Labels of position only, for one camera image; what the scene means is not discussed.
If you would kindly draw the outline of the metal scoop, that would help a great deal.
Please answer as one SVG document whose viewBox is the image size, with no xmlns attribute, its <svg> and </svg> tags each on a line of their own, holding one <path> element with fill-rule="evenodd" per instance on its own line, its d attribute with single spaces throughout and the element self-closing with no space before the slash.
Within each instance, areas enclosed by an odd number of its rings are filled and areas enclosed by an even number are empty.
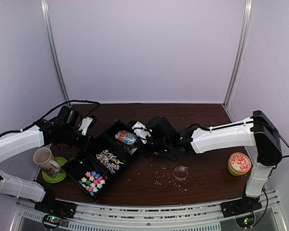
<svg viewBox="0 0 289 231">
<path fill-rule="evenodd" d="M 137 136 L 129 131 L 121 130 L 115 134 L 115 138 L 127 145 L 132 145 L 137 141 Z"/>
</svg>

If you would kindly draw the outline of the black three-compartment candy bin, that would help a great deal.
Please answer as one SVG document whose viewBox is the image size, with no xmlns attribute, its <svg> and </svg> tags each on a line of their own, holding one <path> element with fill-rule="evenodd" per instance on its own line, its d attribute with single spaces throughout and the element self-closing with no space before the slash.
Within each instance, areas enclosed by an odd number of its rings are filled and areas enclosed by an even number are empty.
<svg viewBox="0 0 289 231">
<path fill-rule="evenodd" d="M 79 151 L 63 166 L 66 174 L 94 203 L 139 155 L 139 140 L 133 144 L 120 141 L 121 132 L 131 130 L 119 120 L 93 140 L 90 148 Z"/>
</svg>

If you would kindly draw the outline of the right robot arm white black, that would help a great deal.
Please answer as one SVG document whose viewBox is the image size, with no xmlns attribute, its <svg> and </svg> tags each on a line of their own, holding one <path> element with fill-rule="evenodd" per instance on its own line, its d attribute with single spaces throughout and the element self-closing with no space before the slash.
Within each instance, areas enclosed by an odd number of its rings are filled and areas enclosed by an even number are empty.
<svg viewBox="0 0 289 231">
<path fill-rule="evenodd" d="M 136 122 L 132 130 L 149 152 L 165 154 L 173 160 L 187 153 L 255 146 L 257 160 L 247 181 L 245 196 L 237 202 L 237 208 L 244 213 L 255 206 L 255 198 L 260 196 L 273 167 L 282 160 L 279 132 L 259 110 L 251 117 L 215 127 L 194 123 L 177 132 L 167 118 L 157 116 L 146 124 Z"/>
</svg>

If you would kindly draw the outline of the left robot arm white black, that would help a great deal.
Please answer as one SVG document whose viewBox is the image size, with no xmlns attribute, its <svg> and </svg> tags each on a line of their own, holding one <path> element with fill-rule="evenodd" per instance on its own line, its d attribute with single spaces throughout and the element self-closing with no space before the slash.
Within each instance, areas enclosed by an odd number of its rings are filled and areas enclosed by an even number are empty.
<svg viewBox="0 0 289 231">
<path fill-rule="evenodd" d="M 67 144 L 87 150 L 93 138 L 87 133 L 96 123 L 94 115 L 80 118 L 78 112 L 62 106 L 59 114 L 50 120 L 39 119 L 32 125 L 0 135 L 0 163 L 33 148 L 49 144 Z M 48 213 L 54 214 L 60 204 L 50 196 L 51 191 L 33 181 L 11 176 L 0 170 L 0 194 L 40 202 Z"/>
</svg>

